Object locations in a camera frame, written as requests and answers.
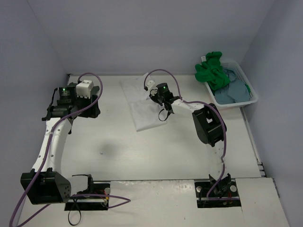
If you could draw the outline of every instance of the plastic basket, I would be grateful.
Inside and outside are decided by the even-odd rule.
[[[206,82],[206,87],[209,91],[210,97],[213,101],[213,103],[216,105],[218,109],[226,109],[226,108],[235,108],[235,107],[243,107],[248,104],[252,104],[257,102],[258,95],[256,94],[254,88],[251,86],[250,82],[248,81],[247,77],[245,76],[245,73],[241,69],[240,65],[236,61],[221,61],[221,65],[229,70],[233,70],[237,76],[237,78],[244,83],[246,83],[250,88],[250,100],[248,102],[241,102],[241,103],[230,103],[230,104],[219,104],[217,103],[212,90],[210,89],[208,83]]]

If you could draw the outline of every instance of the green garment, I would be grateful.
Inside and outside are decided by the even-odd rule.
[[[220,63],[221,52],[211,52],[206,55],[206,61],[202,65],[195,65],[197,73],[195,77],[200,82],[207,82],[210,88],[215,91],[230,83],[229,78],[223,72]]]

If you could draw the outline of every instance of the white towel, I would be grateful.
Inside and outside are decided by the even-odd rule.
[[[149,98],[149,91],[145,91],[143,87],[144,78],[147,74],[136,79],[122,79],[121,87],[124,91],[128,105],[134,120],[137,131],[151,129],[166,124],[159,120],[159,112],[162,106],[153,102]],[[164,111],[160,114],[160,119],[165,119]]]

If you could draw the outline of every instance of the wall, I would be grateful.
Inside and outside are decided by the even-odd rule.
[[[241,62],[273,0],[29,0],[67,72],[193,73],[201,55]]]
[[[0,226],[40,151],[46,108],[66,75],[26,0],[0,0]]]
[[[291,227],[303,216],[303,0],[276,0],[242,62],[259,95],[245,108]]]

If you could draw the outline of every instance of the purple cable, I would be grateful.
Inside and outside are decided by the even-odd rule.
[[[125,197],[121,197],[121,196],[116,196],[116,195],[102,195],[102,194],[75,194],[71,197],[83,197],[83,196],[98,196],[98,197],[109,197],[109,198],[116,198],[116,199],[121,199],[121,200],[126,200],[125,202],[119,203],[117,205],[111,206],[111,207],[107,207],[108,209],[111,208],[115,208],[115,207],[119,207],[122,206],[124,204],[129,203],[131,200]]]
[[[224,175],[224,173],[225,173],[225,163],[224,163],[223,158],[224,158],[225,155],[226,155],[226,128],[225,128],[224,121],[223,121],[221,115],[219,114],[219,112],[218,112],[216,109],[214,109],[211,105],[209,105],[209,104],[207,104],[207,103],[205,103],[205,102],[202,102],[202,101],[192,101],[192,102],[185,101],[185,100],[182,98],[182,96],[181,96],[180,87],[179,87],[179,83],[178,83],[177,79],[175,78],[175,76],[174,76],[173,74],[171,74],[171,73],[170,73],[169,71],[167,71],[167,70],[157,69],[157,70],[153,70],[153,71],[149,72],[149,73],[146,75],[146,77],[145,77],[145,80],[144,80],[144,87],[145,87],[145,82],[146,82],[147,77],[148,77],[149,75],[151,75],[151,74],[152,74],[153,72],[155,72],[155,71],[164,71],[164,72],[167,72],[168,74],[170,74],[170,75],[174,78],[174,80],[175,80],[175,82],[176,82],[176,84],[177,84],[179,97],[180,97],[180,99],[181,99],[184,103],[187,103],[187,104],[192,104],[192,103],[200,103],[200,104],[203,104],[203,105],[209,107],[212,111],[214,111],[214,113],[215,113],[215,114],[217,115],[217,117],[219,118],[220,124],[221,124],[221,126],[222,126],[222,128],[223,128],[223,142],[224,142],[224,147],[223,147],[223,154],[222,154],[222,156],[221,156],[221,161],[222,161],[222,163],[223,163],[223,170],[222,170],[222,173],[221,173],[221,175],[219,176],[218,180],[216,181],[216,183],[214,183],[213,186],[211,187],[211,189],[209,189],[209,191],[208,191],[206,197],[207,197],[209,200],[239,200],[238,198],[213,198],[213,197],[209,197],[209,194],[214,190],[214,188],[217,186],[217,184],[222,180],[222,177],[223,177],[223,175]]]
[[[53,138],[53,132],[55,131],[56,127],[62,122],[64,121],[65,119],[71,117],[71,116],[74,116],[74,115],[78,115],[80,114],[81,112],[83,111],[86,111],[87,109],[91,108],[95,103],[97,103],[97,101],[100,99],[101,95],[102,95],[102,92],[103,92],[103,84],[102,84],[102,81],[101,79],[94,73],[92,72],[86,72],[86,73],[83,73],[81,76],[79,76],[78,78],[78,81],[81,79],[81,77],[87,75],[87,74],[91,74],[95,77],[97,77],[97,79],[99,80],[100,82],[100,94],[98,95],[97,99],[92,102],[90,105],[88,105],[87,107],[81,109],[81,110],[78,110],[76,112],[73,112],[69,115],[66,115],[64,116],[63,118],[61,118],[51,129],[51,132],[50,132],[50,135],[48,137],[48,141],[47,141],[47,145],[46,145],[46,150],[45,150],[45,154],[44,154],[44,157],[43,157],[43,161],[41,163],[41,166],[39,167],[38,171],[36,172],[35,176],[33,177],[33,179],[31,180],[31,182],[29,183],[29,185],[27,186],[27,188],[25,189],[24,193],[22,194],[20,200],[18,201],[14,211],[13,211],[13,214],[10,218],[10,221],[9,221],[9,227],[13,227],[13,221],[15,219],[15,216],[16,216],[16,213],[18,211],[18,209],[20,208],[21,206],[21,203],[22,201],[24,200],[24,198],[26,197],[28,191],[30,190],[30,188],[33,186],[35,180],[37,179],[37,177],[39,176],[39,174],[41,173],[41,170],[43,168],[43,166],[45,165],[45,162],[46,162],[46,158],[47,158],[47,154],[48,154],[48,151],[49,151],[49,148],[51,146],[51,142],[52,142],[52,138]],[[46,207],[48,207],[49,204],[45,205],[44,207],[42,207],[40,210],[38,210],[35,214],[33,214],[31,217],[29,217],[26,221],[24,221],[23,223],[21,223],[20,225],[16,226],[16,227],[21,227],[21,226],[24,226],[27,222],[29,222],[31,219],[33,219],[38,213],[40,213],[41,211],[43,211]]]

